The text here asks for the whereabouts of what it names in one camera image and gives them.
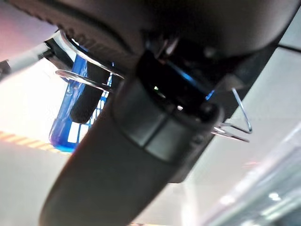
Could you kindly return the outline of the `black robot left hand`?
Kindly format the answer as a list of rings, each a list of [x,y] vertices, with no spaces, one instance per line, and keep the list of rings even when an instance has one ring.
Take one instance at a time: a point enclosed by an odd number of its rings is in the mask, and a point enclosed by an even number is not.
[[[246,84],[298,0],[12,0],[56,25],[87,61],[121,78],[66,163],[41,226],[125,226],[193,165],[224,109],[221,82]]]

